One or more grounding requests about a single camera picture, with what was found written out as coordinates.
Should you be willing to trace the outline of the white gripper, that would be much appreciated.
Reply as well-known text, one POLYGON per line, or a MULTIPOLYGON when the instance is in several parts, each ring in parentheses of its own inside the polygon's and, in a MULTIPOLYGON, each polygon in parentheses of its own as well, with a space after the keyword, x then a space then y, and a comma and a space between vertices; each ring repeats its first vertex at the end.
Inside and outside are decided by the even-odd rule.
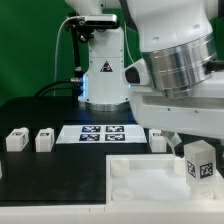
POLYGON ((123 72, 135 121, 162 130, 172 153, 180 158, 184 152, 177 133, 224 139, 224 61, 208 62, 205 69, 212 77, 192 87, 193 96, 177 99, 151 88, 143 59, 123 72))

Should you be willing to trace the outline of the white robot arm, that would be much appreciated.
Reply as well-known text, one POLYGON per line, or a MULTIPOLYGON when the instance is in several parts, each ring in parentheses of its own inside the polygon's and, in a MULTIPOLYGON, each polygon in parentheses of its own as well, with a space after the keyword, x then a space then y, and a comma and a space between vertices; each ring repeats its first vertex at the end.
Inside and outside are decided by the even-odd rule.
POLYGON ((219 0, 65 1, 89 47, 82 106, 128 103, 166 137, 224 139, 224 65, 208 15, 219 0))

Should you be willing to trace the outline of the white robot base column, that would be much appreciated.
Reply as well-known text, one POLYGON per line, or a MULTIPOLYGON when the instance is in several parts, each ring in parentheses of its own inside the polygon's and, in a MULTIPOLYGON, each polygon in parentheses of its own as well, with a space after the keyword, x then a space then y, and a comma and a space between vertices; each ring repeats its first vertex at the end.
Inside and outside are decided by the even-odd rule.
POLYGON ((124 71, 124 31, 122 28, 93 33, 88 43, 89 67, 83 76, 79 105, 95 111, 118 111, 129 106, 124 71))

